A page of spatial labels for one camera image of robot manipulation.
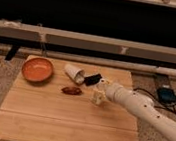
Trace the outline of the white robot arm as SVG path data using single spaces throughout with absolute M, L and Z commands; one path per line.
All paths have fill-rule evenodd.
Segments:
M 108 79 L 100 79 L 97 87 L 107 100 L 124 107 L 137 118 L 147 121 L 167 140 L 176 141 L 176 122 L 155 110 L 152 99 Z

